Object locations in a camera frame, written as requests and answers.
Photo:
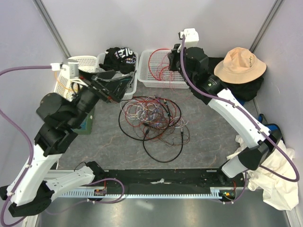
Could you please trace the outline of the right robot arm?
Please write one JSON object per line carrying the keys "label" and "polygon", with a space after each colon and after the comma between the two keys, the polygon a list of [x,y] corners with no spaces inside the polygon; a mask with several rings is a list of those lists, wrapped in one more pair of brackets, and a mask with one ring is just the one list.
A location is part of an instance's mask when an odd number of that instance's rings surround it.
{"label": "right robot arm", "polygon": [[169,70],[177,71],[193,95],[220,114],[246,143],[247,147],[242,152],[220,166],[218,183],[228,186],[236,175],[260,167],[276,151],[282,138],[281,132],[258,122],[226,84],[209,72],[209,58],[202,48],[184,48],[175,44],[168,59]]}

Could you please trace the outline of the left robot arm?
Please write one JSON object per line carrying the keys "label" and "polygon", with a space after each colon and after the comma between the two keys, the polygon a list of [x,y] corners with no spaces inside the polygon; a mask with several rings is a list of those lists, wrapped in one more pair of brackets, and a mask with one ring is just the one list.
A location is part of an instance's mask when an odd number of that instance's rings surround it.
{"label": "left robot arm", "polygon": [[62,194],[83,185],[99,186],[104,181],[105,172],[94,161],[54,180],[46,180],[45,175],[75,140],[76,129],[97,102],[120,102],[133,78],[118,76],[114,71],[81,70],[70,72],[69,77],[80,88],[72,100],[57,93],[43,97],[36,113],[44,123],[29,144],[29,159],[17,179],[0,189],[1,198],[10,201],[8,210],[15,218],[37,215]]}

